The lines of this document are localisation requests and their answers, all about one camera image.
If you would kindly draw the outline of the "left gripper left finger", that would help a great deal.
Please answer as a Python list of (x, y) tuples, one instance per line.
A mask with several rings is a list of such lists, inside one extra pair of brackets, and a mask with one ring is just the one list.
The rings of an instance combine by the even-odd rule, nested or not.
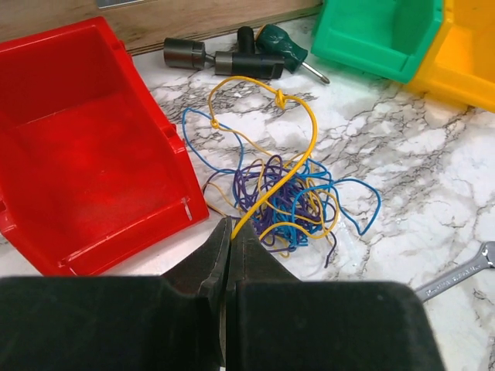
[(207, 240), (163, 274), (166, 361), (173, 370), (219, 370), (225, 365), (225, 291), (232, 220), (225, 217)]

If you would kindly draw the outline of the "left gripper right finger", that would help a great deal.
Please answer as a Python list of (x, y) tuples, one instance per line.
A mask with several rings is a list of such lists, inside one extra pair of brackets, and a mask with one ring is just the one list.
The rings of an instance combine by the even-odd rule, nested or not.
[(230, 244), (226, 290), (228, 370), (302, 370), (302, 282), (259, 242), (251, 224)]

